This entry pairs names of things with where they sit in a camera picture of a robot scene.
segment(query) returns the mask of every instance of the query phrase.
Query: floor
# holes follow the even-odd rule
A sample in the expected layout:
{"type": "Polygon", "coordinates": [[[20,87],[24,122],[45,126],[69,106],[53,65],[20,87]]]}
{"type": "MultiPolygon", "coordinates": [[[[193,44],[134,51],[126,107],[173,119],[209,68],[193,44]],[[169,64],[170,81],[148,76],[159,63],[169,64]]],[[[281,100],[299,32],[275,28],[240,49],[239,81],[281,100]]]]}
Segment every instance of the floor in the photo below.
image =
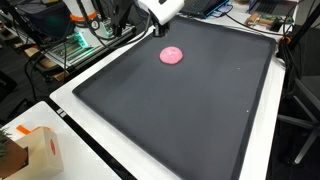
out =
{"type": "MultiPolygon", "coordinates": [[[[12,118],[8,118],[8,115],[12,110],[23,100],[28,99],[34,101],[31,91],[31,85],[24,74],[24,65],[27,62],[27,57],[23,55],[18,55],[11,47],[3,47],[0,49],[0,70],[6,73],[9,77],[14,79],[18,86],[17,88],[10,93],[2,102],[0,102],[0,120],[9,121],[12,118]]],[[[44,82],[42,76],[35,72],[34,82],[35,85],[43,92],[37,93],[39,100],[46,100],[50,92],[62,85],[62,82],[44,82]]],[[[20,110],[15,114],[19,115],[28,109],[29,106],[22,106],[20,110]]]]}
{"type": "MultiPolygon", "coordinates": [[[[302,24],[308,13],[312,0],[306,0],[301,4],[297,24],[302,24]]],[[[320,47],[320,29],[312,29],[301,40],[301,50],[295,51],[295,59],[300,61],[302,74],[304,76],[320,75],[320,57],[318,50],[320,47]]],[[[3,47],[0,49],[0,70],[7,73],[14,80],[17,81],[18,87],[10,94],[3,102],[0,103],[0,120],[8,121],[8,114],[12,109],[23,99],[27,98],[33,100],[30,83],[27,81],[23,73],[24,64],[27,58],[17,55],[11,48],[3,47]]],[[[62,84],[57,82],[46,83],[38,73],[35,75],[35,84],[46,94],[52,92],[54,89],[62,84]]],[[[22,113],[28,107],[22,107],[16,114],[22,113]]],[[[292,100],[285,100],[280,104],[279,112],[290,116],[305,118],[306,115],[301,108],[292,100]]],[[[274,134],[272,152],[270,155],[267,180],[320,180],[320,141],[316,140],[305,158],[299,165],[292,165],[288,163],[305,142],[308,136],[308,131],[302,130],[298,127],[277,122],[274,134]]]]}

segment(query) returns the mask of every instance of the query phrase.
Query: black chair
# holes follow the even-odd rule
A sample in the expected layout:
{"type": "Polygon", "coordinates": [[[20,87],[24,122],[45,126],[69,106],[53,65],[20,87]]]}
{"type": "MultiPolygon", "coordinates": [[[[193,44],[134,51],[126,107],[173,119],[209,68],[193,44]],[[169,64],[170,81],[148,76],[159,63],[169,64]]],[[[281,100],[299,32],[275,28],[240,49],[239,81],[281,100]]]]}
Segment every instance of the black chair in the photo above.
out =
{"type": "Polygon", "coordinates": [[[17,87],[17,83],[0,71],[0,103],[17,87]]]}
{"type": "Polygon", "coordinates": [[[313,142],[320,136],[320,76],[307,76],[301,80],[295,80],[296,87],[300,90],[299,98],[293,96],[294,100],[310,117],[310,120],[302,120],[294,117],[278,115],[278,119],[305,129],[310,129],[311,133],[294,159],[294,164],[299,164],[313,142]]]}

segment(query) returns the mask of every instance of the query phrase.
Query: green light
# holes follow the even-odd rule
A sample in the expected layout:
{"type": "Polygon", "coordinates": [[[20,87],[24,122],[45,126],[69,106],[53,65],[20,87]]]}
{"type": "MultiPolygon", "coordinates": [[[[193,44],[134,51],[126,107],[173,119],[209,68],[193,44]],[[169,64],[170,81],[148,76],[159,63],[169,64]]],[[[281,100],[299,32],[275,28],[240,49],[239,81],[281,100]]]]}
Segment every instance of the green light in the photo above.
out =
{"type": "Polygon", "coordinates": [[[87,48],[87,47],[89,47],[89,46],[88,46],[88,43],[87,43],[86,40],[83,38],[82,33],[78,33],[78,34],[75,35],[75,36],[78,38],[78,42],[79,42],[79,44],[80,44],[80,46],[81,46],[82,48],[87,48]]]}

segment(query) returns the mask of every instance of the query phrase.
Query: cardboard box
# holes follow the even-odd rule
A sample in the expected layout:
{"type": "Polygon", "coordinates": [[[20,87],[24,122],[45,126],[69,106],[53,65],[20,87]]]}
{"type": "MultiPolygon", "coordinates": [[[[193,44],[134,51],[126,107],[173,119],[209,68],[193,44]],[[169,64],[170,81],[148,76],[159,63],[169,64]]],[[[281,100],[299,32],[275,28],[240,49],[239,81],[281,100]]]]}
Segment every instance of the cardboard box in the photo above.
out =
{"type": "Polygon", "coordinates": [[[63,171],[57,136],[45,128],[39,128],[16,141],[28,148],[28,165],[6,180],[47,180],[63,171]]]}

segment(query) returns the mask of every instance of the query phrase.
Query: computer monitor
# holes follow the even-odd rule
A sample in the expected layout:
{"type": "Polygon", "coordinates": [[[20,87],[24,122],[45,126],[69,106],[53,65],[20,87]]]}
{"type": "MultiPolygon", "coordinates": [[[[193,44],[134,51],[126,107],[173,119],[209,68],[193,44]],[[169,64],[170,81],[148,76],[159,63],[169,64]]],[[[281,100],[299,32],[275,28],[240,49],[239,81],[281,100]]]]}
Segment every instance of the computer monitor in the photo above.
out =
{"type": "Polygon", "coordinates": [[[67,34],[73,32],[70,11],[62,1],[47,5],[41,0],[24,0],[16,7],[17,12],[39,32],[39,35],[59,39],[66,31],[67,34]]]}

